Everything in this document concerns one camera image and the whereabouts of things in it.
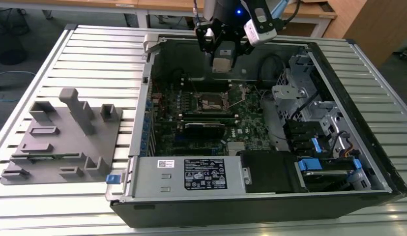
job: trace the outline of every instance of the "table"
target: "table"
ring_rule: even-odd
[[[204,1],[199,0],[198,4],[202,11]],[[291,16],[295,6],[294,3],[286,8],[284,18]],[[194,2],[191,0],[0,0],[0,7],[136,14],[140,28],[150,28],[150,15],[194,16]],[[315,24],[311,37],[322,37],[331,20],[335,18],[336,13],[323,11],[319,4],[303,3],[291,22]]]
[[[63,87],[76,87],[91,107],[123,108],[112,170],[127,167],[139,85],[147,57],[147,33],[192,35],[190,30],[78,26],[64,30],[0,132],[0,173],[7,168],[32,117],[34,101],[58,99]],[[278,40],[307,42],[304,37]],[[312,39],[407,182],[407,107],[356,45],[343,39]],[[4,186],[0,184],[2,235],[224,235],[355,236],[407,235],[407,198],[367,207],[339,219],[190,228],[131,229],[110,208],[106,192],[122,193],[104,182]]]

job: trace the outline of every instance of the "motherboard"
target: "motherboard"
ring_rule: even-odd
[[[268,91],[255,85],[182,78],[154,84],[155,156],[223,156],[271,150],[260,101]]]

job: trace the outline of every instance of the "white sticker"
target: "white sticker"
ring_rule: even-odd
[[[116,4],[116,6],[122,6],[122,7],[135,7],[132,4]]]
[[[158,168],[175,168],[175,160],[159,160]]]

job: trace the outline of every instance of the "barcode sticker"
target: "barcode sticker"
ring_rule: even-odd
[[[175,168],[175,160],[159,160],[158,168]]]

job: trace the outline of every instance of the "wooden desk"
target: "wooden desk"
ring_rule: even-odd
[[[198,4],[202,12],[204,1],[199,0]],[[291,16],[295,6],[296,4],[287,6],[284,18]],[[192,0],[0,0],[0,7],[136,14],[140,28],[150,27],[150,15],[194,16]],[[319,4],[303,3],[296,17],[282,34],[298,35],[299,32],[307,31],[307,35],[300,36],[322,37],[335,18],[336,13],[324,12]]]

